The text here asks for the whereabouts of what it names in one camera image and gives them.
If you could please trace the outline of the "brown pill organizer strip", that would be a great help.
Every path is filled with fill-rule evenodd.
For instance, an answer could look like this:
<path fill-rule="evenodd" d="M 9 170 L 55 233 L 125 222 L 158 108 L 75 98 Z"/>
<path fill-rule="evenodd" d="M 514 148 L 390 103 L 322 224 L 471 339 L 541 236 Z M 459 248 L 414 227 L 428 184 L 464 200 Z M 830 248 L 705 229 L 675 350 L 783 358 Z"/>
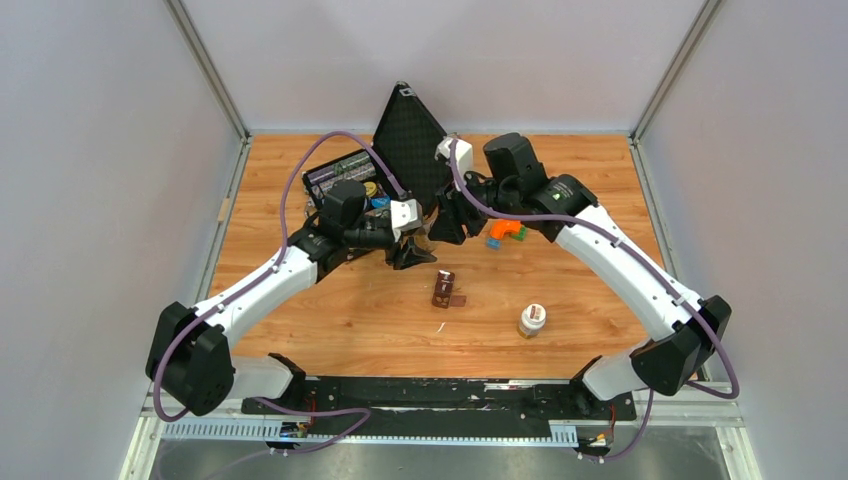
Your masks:
<path fill-rule="evenodd" d="M 437 308 L 462 308 L 467 304 L 467 297 L 455 292 L 456 275 L 453 272 L 439 270 L 436 274 L 431 305 Z"/>

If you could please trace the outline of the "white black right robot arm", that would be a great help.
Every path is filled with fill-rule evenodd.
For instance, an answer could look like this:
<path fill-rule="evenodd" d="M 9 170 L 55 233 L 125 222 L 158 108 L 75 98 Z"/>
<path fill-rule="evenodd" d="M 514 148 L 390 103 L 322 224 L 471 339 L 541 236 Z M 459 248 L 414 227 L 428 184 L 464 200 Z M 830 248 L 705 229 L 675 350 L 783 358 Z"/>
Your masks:
<path fill-rule="evenodd" d="M 704 298 L 647 256 L 615 223 L 597 196 L 569 174 L 550 177 L 529 139 L 512 132 L 484 146 L 490 176 L 472 169 L 473 149 L 447 136 L 435 158 L 452 179 L 436 224 L 460 243 L 476 219 L 517 221 L 590 268 L 635 314 L 646 340 L 590 361 L 575 377 L 571 403 L 596 417 L 611 399 L 632 391 L 675 395 L 689 385 L 735 399 L 739 380 L 721 340 L 732 309 L 719 295 Z"/>

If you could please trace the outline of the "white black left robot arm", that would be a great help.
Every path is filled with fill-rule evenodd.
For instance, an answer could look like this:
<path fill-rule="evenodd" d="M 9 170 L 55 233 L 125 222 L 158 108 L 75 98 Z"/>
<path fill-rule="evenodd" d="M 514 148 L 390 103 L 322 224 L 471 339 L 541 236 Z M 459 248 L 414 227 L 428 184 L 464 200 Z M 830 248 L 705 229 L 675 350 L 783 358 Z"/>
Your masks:
<path fill-rule="evenodd" d="M 418 201 L 404 193 L 381 215 L 369 214 L 369 205 L 362 183 L 337 182 L 263 265 L 216 296 L 163 309 L 145 367 L 161 419 L 183 416 L 165 412 L 162 393 L 195 416 L 229 399 L 265 398 L 283 413 L 304 405 L 307 389 L 295 379 L 292 364 L 279 355 L 239 357 L 232 350 L 268 314 L 323 280 L 353 250 L 383 250 L 396 270 L 434 261 L 413 239 L 424 220 Z"/>

